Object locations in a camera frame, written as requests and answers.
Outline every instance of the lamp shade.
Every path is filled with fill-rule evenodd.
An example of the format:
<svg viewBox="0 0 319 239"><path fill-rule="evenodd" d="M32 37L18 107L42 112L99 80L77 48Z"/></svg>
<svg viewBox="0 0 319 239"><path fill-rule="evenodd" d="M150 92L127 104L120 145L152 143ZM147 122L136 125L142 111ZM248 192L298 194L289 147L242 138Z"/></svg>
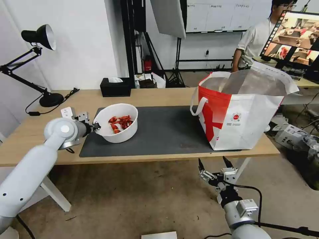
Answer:
<svg viewBox="0 0 319 239"><path fill-rule="evenodd" d="M49 24L42 25L36 31L24 30L21 32L23 40L29 43L40 43L50 50L56 50L56 42Z"/></svg>

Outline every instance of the monitor screen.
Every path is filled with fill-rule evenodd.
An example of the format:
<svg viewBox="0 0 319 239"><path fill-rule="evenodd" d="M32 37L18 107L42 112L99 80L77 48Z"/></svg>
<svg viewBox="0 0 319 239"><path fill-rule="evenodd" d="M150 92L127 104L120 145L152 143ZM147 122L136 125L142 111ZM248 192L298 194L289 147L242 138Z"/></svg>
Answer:
<svg viewBox="0 0 319 239"><path fill-rule="evenodd" d="M319 51L297 48L290 58L290 62L311 66L319 56Z"/></svg>
<svg viewBox="0 0 319 239"><path fill-rule="evenodd" d="M319 14L283 11L261 52L310 66L319 55Z"/></svg>

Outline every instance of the red and white bag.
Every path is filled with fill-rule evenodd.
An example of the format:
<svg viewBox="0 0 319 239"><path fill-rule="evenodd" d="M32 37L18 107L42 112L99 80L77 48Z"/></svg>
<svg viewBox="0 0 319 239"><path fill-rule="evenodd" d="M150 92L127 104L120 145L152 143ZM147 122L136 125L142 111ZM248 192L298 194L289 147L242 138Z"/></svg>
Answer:
<svg viewBox="0 0 319 239"><path fill-rule="evenodd" d="M284 96L297 91L288 74L255 62L250 70L212 72L195 89L190 111L214 150L252 149Z"/></svg>

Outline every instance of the glasses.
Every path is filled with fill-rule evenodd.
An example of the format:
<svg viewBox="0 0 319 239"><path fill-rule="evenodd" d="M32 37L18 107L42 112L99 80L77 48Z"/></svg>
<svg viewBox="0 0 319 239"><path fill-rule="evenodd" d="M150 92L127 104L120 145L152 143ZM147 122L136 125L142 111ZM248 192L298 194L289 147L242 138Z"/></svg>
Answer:
<svg viewBox="0 0 319 239"><path fill-rule="evenodd" d="M283 7L285 10L293 10L296 7L296 5L293 4L283 4L280 6Z"/></svg>

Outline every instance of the red fire extinguisher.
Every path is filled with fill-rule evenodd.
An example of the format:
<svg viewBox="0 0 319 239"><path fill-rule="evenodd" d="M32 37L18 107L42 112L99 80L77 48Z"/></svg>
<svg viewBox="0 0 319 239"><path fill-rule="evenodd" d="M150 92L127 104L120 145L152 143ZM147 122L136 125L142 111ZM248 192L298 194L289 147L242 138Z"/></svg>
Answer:
<svg viewBox="0 0 319 239"><path fill-rule="evenodd" d="M152 71L152 61L149 55L147 55L144 60L144 71Z"/></svg>

